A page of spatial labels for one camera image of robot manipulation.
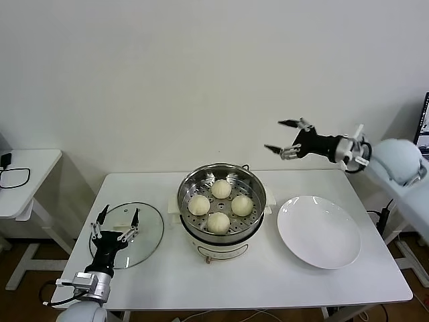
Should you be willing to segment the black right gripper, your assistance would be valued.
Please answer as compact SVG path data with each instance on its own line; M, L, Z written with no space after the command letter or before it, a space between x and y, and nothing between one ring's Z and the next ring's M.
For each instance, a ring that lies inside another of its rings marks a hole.
M278 124L300 130L293 146L281 148L268 144L264 145L265 148L279 155L282 160L293 160L303 158L307 154L317 154L327 157L331 163L336 162L335 154L339 144L338 136L318 135L314 126L302 117L278 121Z

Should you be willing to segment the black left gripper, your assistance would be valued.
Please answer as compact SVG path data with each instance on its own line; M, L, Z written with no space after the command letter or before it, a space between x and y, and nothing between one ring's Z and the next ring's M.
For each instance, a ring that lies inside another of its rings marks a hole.
M102 272L114 275L114 262L117 252L124 250L139 232L139 209L136 208L130 228L124 232L101 231L110 205L106 205L98 214L95 222L91 223L91 239L96 246L92 262L85 268L85 272Z

